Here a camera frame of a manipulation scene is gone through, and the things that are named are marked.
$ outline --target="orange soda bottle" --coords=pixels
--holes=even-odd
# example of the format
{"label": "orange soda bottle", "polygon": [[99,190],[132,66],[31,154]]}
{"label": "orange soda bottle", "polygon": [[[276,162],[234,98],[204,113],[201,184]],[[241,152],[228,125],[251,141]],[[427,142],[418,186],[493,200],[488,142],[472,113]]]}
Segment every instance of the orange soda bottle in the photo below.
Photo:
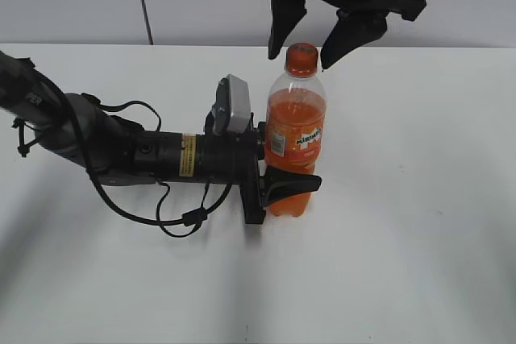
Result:
{"label": "orange soda bottle", "polygon": [[[268,96],[265,127],[265,163],[288,172],[312,174],[321,150],[326,94],[315,76],[318,51],[311,44],[289,47],[285,73]],[[310,193],[287,197],[271,204],[273,215],[298,217],[305,211]]]}

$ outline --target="black cable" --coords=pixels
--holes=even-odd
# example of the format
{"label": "black cable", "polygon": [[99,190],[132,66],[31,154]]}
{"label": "black cable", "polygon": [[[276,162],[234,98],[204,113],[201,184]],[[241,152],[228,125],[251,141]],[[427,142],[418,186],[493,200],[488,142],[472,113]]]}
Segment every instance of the black cable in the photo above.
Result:
{"label": "black cable", "polygon": [[[161,205],[163,205],[163,202],[164,200],[166,199],[166,197],[169,195],[170,193],[170,185],[161,181],[161,180],[157,180],[158,184],[162,187],[166,187],[167,191],[164,193],[164,195],[161,197],[160,201],[158,201],[158,206],[156,207],[156,221],[158,222],[158,226],[161,228],[161,231],[163,231],[165,234],[167,234],[169,237],[172,237],[172,238],[186,238],[188,236],[190,236],[191,234],[195,233],[197,230],[199,230],[201,228],[201,225],[202,225],[202,220],[199,221],[199,222],[196,222],[193,226],[193,229],[190,230],[188,233],[186,234],[174,234],[172,232],[170,232],[169,230],[167,230],[165,228],[165,221],[162,221],[161,220]],[[201,208],[203,208],[203,205],[204,205],[204,200],[206,198],[206,194],[208,193],[208,187],[209,187],[209,183],[206,183],[206,186],[204,188],[204,196],[202,197],[202,202],[201,202]]]}
{"label": "black cable", "polygon": [[101,199],[107,204],[107,206],[115,211],[118,215],[129,219],[133,222],[142,223],[144,225],[150,225],[150,226],[175,226],[183,224],[182,219],[176,219],[173,221],[163,221],[158,222],[154,219],[147,219],[142,218],[137,215],[134,215],[132,213],[128,213],[127,211],[124,211],[120,207],[118,207],[107,195],[106,191],[100,184],[100,181],[98,180],[97,173],[95,172],[93,165],[91,164],[91,158],[89,157],[89,151],[88,147],[86,145],[86,141],[84,140],[84,136],[82,135],[81,126],[79,124],[79,121],[77,120],[77,115],[75,114],[75,110],[73,110],[72,105],[70,104],[68,98],[65,96],[65,94],[62,92],[61,89],[57,87],[56,84],[54,84],[51,80],[49,80],[44,74],[38,72],[37,70],[34,70],[35,75],[56,95],[57,99],[59,100],[61,106],[64,109],[64,115],[65,117],[68,117],[70,123],[72,124],[73,133],[75,134],[75,137],[77,138],[77,144],[79,146],[79,149],[82,154],[82,159],[84,160],[85,164],[85,170],[89,175],[89,178],[94,185],[95,189],[97,190],[98,195],[101,197]]}
{"label": "black cable", "polygon": [[101,103],[100,99],[98,97],[95,97],[93,94],[81,93],[81,96],[84,97],[85,99],[87,99],[89,102],[91,102],[95,106],[97,106],[98,108],[100,108],[100,109],[102,109],[102,110],[104,110],[106,112],[110,112],[110,113],[121,112],[122,110],[125,110],[129,106],[133,106],[133,105],[144,106],[147,109],[149,109],[151,112],[153,112],[154,115],[158,118],[158,125],[156,127],[156,132],[159,132],[161,130],[161,116],[147,102],[139,101],[139,100],[133,100],[133,101],[126,102],[125,104],[122,104],[122,105],[103,105]]}

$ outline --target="cable connector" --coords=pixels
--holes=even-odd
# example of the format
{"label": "cable connector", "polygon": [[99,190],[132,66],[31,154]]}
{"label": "cable connector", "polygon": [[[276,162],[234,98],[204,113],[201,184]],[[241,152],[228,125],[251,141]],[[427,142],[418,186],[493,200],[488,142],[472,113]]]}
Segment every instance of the cable connector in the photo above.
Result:
{"label": "cable connector", "polygon": [[192,226],[203,223],[208,218],[208,211],[204,207],[193,209],[188,213],[183,213],[181,217],[185,226]]}

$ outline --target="white table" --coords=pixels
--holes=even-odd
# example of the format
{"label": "white table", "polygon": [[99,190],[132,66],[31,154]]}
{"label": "white table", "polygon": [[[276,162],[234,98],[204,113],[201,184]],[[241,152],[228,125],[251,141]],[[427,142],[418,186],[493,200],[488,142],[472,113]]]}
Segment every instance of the white table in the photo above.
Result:
{"label": "white table", "polygon": [[[228,73],[263,119],[283,65],[264,48],[0,50],[64,91],[145,100],[165,131],[189,133]],[[306,214],[246,229],[233,189],[186,240],[112,213],[71,163],[36,147],[22,160],[2,112],[0,342],[514,342],[515,78],[516,50],[360,49],[321,75],[323,183]],[[152,217],[162,188],[109,192]],[[167,217],[201,195],[174,184]]]}

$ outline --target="plastic bottle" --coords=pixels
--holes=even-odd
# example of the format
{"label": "plastic bottle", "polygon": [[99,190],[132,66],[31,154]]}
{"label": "plastic bottle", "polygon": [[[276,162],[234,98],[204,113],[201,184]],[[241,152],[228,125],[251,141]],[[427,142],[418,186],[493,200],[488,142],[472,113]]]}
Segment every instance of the plastic bottle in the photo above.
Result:
{"label": "plastic bottle", "polygon": [[[285,73],[268,96],[265,129],[265,163],[296,173],[314,173],[321,150],[326,94],[315,76],[318,51],[311,44],[289,47]],[[287,197],[269,206],[273,215],[298,217],[305,211],[310,193]]]}

